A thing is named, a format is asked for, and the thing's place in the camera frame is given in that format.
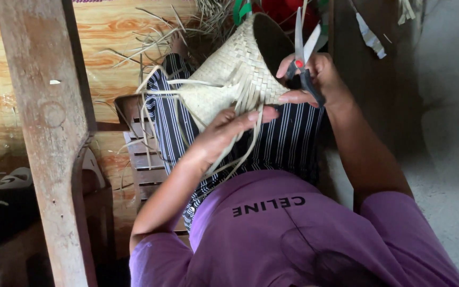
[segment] wooden post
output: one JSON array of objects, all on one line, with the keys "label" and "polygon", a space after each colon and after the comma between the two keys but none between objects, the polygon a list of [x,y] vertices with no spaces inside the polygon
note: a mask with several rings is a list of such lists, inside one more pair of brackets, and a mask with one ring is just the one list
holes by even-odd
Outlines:
[{"label": "wooden post", "polygon": [[72,1],[0,0],[0,29],[56,287],[96,286],[80,182],[96,123]]}]

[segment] red fabric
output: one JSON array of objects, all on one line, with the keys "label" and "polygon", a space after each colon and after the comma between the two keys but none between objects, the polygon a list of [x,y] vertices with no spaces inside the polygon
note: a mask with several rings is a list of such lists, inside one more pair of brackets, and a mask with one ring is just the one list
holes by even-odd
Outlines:
[{"label": "red fabric", "polygon": [[[298,7],[303,6],[303,0],[262,0],[263,10],[257,4],[252,6],[254,13],[264,12],[269,15],[276,23],[281,23],[290,17]],[[315,29],[319,17],[310,7],[306,7],[304,32],[312,32]],[[284,31],[295,29],[295,16],[291,16],[286,22],[280,25]]]}]

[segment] concrete floor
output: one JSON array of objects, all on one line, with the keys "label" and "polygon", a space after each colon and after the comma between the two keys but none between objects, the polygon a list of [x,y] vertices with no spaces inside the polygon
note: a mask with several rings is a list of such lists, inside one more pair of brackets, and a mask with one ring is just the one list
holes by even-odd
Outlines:
[{"label": "concrete floor", "polygon": [[[392,55],[398,93],[390,97],[387,138],[459,269],[459,0],[427,0],[424,11],[423,28],[416,21],[405,24],[412,36],[400,34]],[[337,153],[328,152],[328,166],[341,203],[351,207],[351,186]]]}]

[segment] woven palm leaf basket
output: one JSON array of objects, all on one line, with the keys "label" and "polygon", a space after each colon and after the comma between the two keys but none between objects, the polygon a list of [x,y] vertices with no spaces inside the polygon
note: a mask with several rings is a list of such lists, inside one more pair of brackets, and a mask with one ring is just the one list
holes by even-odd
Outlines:
[{"label": "woven palm leaf basket", "polygon": [[[210,176],[232,166],[233,171],[228,175],[229,178],[252,151],[260,130],[263,106],[281,104],[277,99],[290,90],[277,81],[275,74],[281,61],[293,52],[293,44],[279,25],[265,14],[257,13],[242,23],[190,78],[169,80],[172,90],[164,91],[142,90],[147,82],[145,80],[137,93],[143,96],[145,93],[155,94],[180,101],[189,110],[200,132],[223,109],[234,107],[237,115],[252,110],[260,111],[247,153],[216,170],[220,161],[242,135],[235,137],[206,174]],[[148,77],[157,69],[162,68],[157,66]]]}]

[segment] hand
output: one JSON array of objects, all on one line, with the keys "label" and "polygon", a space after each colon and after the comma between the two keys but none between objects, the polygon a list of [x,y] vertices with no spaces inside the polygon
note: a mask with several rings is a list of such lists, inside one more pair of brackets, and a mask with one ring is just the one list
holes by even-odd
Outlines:
[{"label": "hand", "polygon": [[[222,110],[205,131],[198,135],[182,157],[182,161],[192,166],[199,166],[204,173],[230,145],[233,137],[254,127],[258,121],[258,114],[258,111],[252,111],[235,117],[233,108]],[[274,108],[263,107],[263,123],[268,123],[277,117],[279,113]]]},{"label": "hand", "polygon": [[[276,77],[282,78],[288,70],[291,61],[295,59],[295,55],[289,55],[281,62],[277,70]],[[322,95],[326,98],[327,102],[325,107],[330,109],[339,106],[341,103],[348,101],[353,102],[354,98],[351,95],[348,87],[338,74],[332,57],[327,53],[313,53],[305,64],[305,68],[309,69],[313,84],[319,88]],[[313,96],[304,90],[292,90],[284,93],[279,97],[280,102],[284,103],[309,103],[314,107],[318,107]]]}]

